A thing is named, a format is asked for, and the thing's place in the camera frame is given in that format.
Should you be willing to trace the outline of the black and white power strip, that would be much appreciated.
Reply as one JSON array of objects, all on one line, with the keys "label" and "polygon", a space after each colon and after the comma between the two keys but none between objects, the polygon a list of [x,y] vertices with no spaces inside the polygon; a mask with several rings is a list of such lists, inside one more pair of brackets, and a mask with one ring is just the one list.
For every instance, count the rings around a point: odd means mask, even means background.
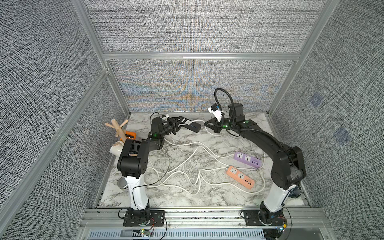
[{"label": "black and white power strip", "polygon": [[195,133],[198,133],[201,130],[201,125],[199,122],[204,123],[204,120],[189,120],[189,119],[184,119],[184,122],[178,124],[178,127],[184,127],[190,131],[193,131]]}]

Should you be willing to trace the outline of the pink power strip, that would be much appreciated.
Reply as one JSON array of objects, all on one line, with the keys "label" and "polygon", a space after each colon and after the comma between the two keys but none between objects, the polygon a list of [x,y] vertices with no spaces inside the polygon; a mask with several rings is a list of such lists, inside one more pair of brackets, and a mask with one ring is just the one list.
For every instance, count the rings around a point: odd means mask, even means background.
[{"label": "pink power strip", "polygon": [[249,178],[233,166],[229,166],[226,174],[241,185],[243,185],[248,190],[251,190],[255,185],[255,181],[253,179]]}]

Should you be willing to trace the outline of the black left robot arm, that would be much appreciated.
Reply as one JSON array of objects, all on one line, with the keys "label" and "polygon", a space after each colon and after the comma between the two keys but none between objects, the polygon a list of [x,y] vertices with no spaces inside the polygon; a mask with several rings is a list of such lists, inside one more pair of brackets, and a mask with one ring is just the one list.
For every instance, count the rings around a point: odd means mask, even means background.
[{"label": "black left robot arm", "polygon": [[151,120],[151,131],[147,139],[141,141],[128,139],[125,141],[117,168],[128,184],[131,210],[143,212],[150,207],[146,195],[146,185],[142,178],[148,167],[149,153],[162,149],[165,136],[175,135],[182,126],[188,126],[191,122],[182,116],[169,117],[166,120],[162,117],[156,117]]}]

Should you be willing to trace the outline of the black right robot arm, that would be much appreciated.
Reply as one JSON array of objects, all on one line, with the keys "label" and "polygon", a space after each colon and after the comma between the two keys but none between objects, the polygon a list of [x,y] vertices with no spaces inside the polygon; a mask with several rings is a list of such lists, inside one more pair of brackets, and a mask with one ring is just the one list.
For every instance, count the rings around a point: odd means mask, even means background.
[{"label": "black right robot arm", "polygon": [[210,106],[208,111],[211,119],[205,122],[204,126],[214,130],[215,133],[230,129],[257,145],[272,159],[273,185],[267,198],[260,205],[259,215],[265,218],[264,222],[267,222],[267,218],[280,216],[289,192],[306,176],[303,151],[299,147],[289,147],[262,130],[254,121],[246,120],[242,104],[229,105],[228,118],[225,118],[218,104]]}]

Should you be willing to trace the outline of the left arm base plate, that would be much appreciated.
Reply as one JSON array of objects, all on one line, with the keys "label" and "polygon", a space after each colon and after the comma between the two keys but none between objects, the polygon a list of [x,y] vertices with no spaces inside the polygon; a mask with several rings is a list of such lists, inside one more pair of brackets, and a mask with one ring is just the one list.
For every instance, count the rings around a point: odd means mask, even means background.
[{"label": "left arm base plate", "polygon": [[138,211],[128,210],[125,214],[124,227],[163,227],[165,222],[165,211]]}]

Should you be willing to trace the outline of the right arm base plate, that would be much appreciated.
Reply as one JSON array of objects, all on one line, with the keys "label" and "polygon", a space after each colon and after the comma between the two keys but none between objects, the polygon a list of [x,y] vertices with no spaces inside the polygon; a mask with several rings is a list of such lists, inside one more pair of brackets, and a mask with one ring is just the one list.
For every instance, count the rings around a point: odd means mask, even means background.
[{"label": "right arm base plate", "polygon": [[284,226],[288,220],[280,209],[275,213],[270,213],[268,210],[244,210],[241,216],[247,226]]}]

